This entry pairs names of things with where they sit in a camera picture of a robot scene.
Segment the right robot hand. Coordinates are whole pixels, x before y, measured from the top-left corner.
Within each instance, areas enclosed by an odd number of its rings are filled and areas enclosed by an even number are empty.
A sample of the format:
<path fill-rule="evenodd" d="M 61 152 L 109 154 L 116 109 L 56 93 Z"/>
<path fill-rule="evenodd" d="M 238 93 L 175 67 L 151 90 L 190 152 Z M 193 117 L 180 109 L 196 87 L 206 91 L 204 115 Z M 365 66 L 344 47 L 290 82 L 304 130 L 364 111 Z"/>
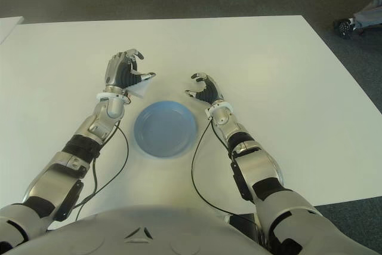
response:
<path fill-rule="evenodd" d="M 201 91 L 185 90 L 186 95 L 210 105 L 216 101 L 224 100 L 222 92 L 211 76 L 206 73 L 194 73 L 191 78 L 196 82 L 203 82 L 205 86 Z"/>

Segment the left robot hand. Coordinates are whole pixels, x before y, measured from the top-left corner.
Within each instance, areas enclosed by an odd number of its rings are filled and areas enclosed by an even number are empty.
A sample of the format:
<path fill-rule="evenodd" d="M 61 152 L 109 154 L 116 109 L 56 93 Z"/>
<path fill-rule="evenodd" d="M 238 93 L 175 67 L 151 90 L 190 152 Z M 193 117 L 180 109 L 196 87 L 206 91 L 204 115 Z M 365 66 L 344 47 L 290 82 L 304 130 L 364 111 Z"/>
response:
<path fill-rule="evenodd" d="M 156 76 L 156 73 L 140 73 L 137 68 L 137 58 L 144 59 L 141 52 L 130 49 L 119 52 L 109 60 L 104 77 L 105 92 L 122 94 L 127 88 L 141 84 Z"/>

